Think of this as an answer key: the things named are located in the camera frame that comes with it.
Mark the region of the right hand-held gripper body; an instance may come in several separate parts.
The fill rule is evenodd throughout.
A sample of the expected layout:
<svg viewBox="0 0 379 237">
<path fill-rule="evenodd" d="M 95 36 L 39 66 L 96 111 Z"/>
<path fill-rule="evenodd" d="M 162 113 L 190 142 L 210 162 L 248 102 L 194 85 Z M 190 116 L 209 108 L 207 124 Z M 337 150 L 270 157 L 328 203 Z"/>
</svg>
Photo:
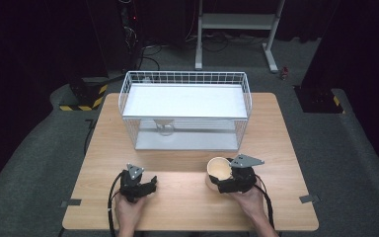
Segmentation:
<svg viewBox="0 0 379 237">
<path fill-rule="evenodd" d="M 230 162 L 232 180 L 223 184 L 233 183 L 239 188 L 238 192 L 241 193 L 249 191 L 257 182 L 257 175 L 253 167 L 263 165 L 265 162 L 245 154 L 226 159 Z"/>
</svg>

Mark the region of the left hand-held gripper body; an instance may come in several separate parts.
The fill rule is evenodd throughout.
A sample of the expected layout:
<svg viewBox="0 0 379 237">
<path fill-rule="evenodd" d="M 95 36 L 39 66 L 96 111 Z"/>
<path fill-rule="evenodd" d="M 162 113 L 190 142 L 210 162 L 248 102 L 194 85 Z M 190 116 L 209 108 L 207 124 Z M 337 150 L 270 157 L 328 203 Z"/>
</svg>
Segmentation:
<svg viewBox="0 0 379 237">
<path fill-rule="evenodd" d="M 136 203 L 140 199 L 139 186 L 143 172 L 143 168 L 127 163 L 121 173 L 119 191 L 129 202 Z"/>
</svg>

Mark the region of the cream mug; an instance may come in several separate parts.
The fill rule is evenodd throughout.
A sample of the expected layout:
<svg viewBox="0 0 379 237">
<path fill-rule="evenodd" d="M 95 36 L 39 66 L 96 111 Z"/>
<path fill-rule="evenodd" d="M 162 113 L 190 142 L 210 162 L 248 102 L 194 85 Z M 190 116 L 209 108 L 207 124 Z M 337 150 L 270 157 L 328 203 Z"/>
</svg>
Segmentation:
<svg viewBox="0 0 379 237">
<path fill-rule="evenodd" d="M 206 166 L 206 185 L 213 191 L 218 191 L 218 186 L 212 182 L 213 179 L 224 181 L 232 178 L 230 162 L 224 157 L 210 159 Z"/>
</svg>

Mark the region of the clear jar with white lid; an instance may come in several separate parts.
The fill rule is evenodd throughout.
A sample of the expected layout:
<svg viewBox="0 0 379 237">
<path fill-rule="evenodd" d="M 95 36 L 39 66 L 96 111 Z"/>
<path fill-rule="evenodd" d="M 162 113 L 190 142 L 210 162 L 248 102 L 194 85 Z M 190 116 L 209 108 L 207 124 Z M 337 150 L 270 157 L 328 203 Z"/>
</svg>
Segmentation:
<svg viewBox="0 0 379 237">
<path fill-rule="evenodd" d="M 155 119 L 155 125 L 160 135 L 169 136 L 174 133 L 174 121 L 172 119 Z"/>
</svg>

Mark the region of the white wire shelf rack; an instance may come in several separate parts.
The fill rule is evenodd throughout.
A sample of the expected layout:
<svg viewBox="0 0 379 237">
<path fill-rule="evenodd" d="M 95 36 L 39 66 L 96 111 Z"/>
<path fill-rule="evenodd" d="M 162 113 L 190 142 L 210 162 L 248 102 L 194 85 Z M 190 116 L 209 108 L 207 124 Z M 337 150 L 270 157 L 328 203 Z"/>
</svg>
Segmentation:
<svg viewBox="0 0 379 237">
<path fill-rule="evenodd" d="M 244 72 L 129 71 L 118 108 L 137 150 L 237 151 L 251 111 Z M 172 119 L 160 135 L 155 119 Z"/>
</svg>

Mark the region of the person's left hand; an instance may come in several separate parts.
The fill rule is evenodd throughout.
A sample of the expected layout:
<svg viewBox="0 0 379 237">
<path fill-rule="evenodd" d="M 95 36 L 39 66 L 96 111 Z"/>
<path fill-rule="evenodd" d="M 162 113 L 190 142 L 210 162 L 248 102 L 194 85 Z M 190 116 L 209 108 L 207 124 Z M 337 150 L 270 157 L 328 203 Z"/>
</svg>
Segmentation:
<svg viewBox="0 0 379 237">
<path fill-rule="evenodd" d="M 138 224 L 143 212 L 147 197 L 141 197 L 137 202 L 130 202 L 122 194 L 114 197 L 115 216 L 118 221 L 119 229 L 134 229 Z"/>
</svg>

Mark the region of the person's right hand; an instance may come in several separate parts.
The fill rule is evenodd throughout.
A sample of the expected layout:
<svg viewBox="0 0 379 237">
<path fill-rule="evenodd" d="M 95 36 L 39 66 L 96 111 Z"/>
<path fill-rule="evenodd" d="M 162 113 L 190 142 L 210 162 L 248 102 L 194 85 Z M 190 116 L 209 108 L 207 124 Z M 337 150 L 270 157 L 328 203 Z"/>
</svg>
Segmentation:
<svg viewBox="0 0 379 237">
<path fill-rule="evenodd" d="M 243 212 L 254 223 L 267 220 L 264 209 L 264 195 L 258 188 L 251 188 L 245 193 L 230 193 L 229 196 L 240 205 Z"/>
</svg>

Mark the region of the black base with yellow stripes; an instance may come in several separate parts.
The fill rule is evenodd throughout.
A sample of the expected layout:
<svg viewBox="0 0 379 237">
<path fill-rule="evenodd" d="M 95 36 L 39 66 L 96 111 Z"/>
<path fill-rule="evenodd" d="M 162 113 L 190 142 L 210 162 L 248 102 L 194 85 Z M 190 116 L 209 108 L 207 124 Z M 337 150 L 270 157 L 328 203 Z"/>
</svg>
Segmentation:
<svg viewBox="0 0 379 237">
<path fill-rule="evenodd" d="M 96 110 L 108 89 L 107 83 L 86 83 L 83 79 L 68 84 L 67 92 L 59 102 L 65 112 Z"/>
<path fill-rule="evenodd" d="M 304 113 L 344 113 L 340 100 L 331 90 L 295 86 L 294 92 Z"/>
</svg>

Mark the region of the black equipment tower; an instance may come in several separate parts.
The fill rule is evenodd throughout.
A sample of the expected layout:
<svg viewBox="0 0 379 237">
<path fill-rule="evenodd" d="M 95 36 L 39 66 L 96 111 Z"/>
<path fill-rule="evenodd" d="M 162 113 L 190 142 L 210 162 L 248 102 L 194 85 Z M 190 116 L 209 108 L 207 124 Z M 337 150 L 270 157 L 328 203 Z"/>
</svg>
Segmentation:
<svg viewBox="0 0 379 237">
<path fill-rule="evenodd" d="M 130 70 L 137 69 L 137 60 L 141 53 L 141 28 L 136 1 L 116 0 L 124 31 L 125 45 L 129 55 L 128 68 Z"/>
</svg>

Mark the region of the white metal stand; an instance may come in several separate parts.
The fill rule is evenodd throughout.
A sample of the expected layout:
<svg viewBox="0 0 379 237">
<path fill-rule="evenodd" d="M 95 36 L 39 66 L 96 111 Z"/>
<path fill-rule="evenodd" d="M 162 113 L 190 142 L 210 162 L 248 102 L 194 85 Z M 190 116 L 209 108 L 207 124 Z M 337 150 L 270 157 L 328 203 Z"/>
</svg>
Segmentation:
<svg viewBox="0 0 379 237">
<path fill-rule="evenodd" d="M 282 15 L 285 0 L 278 0 L 273 14 L 221 14 L 204 13 L 203 0 L 198 0 L 197 40 L 195 48 L 194 69 L 202 69 L 202 31 L 203 30 L 253 30 L 269 31 L 267 41 L 262 44 L 265 59 L 271 73 L 278 71 L 271 52 L 274 37 Z"/>
</svg>

